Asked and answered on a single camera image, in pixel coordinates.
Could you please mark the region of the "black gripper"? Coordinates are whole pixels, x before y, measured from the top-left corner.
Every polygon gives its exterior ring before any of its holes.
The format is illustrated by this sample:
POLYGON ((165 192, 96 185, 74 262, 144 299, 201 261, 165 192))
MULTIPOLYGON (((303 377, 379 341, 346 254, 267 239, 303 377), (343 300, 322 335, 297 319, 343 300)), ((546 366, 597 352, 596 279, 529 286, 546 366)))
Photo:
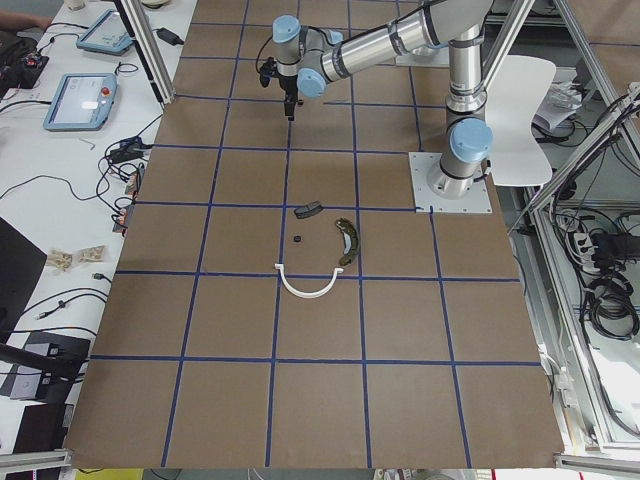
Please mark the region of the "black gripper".
POLYGON ((284 113, 287 114, 289 122, 294 121, 294 113, 297 106, 303 105, 303 100, 299 98, 298 76, 282 76, 281 89, 284 91, 284 113))

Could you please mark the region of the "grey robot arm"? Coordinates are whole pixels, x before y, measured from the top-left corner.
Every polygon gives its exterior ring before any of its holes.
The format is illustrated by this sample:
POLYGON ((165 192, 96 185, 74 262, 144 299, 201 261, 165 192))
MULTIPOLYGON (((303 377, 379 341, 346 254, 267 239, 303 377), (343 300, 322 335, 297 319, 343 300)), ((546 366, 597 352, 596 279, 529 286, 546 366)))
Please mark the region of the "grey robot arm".
POLYGON ((301 97, 318 98, 332 82, 422 47, 447 48, 447 147, 427 181, 436 195, 459 199, 468 193, 493 143, 485 122, 481 57, 491 6, 489 1, 423 1, 409 13, 350 38, 282 15, 272 23, 276 53, 256 71, 263 87, 278 81, 285 115, 292 120, 301 97))

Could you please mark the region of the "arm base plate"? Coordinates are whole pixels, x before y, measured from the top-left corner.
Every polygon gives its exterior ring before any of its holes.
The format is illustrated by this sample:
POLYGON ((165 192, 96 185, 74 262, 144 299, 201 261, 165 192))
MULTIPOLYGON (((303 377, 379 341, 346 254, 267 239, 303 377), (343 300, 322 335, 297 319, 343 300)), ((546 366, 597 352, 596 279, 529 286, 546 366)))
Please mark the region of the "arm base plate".
POLYGON ((410 152, 409 165, 417 213, 491 214, 486 182, 477 166, 465 180, 449 179, 441 169, 439 152, 410 152))
POLYGON ((428 46, 416 48, 408 54, 397 56, 395 64, 405 67, 448 68, 449 48, 447 44, 436 48, 428 46))

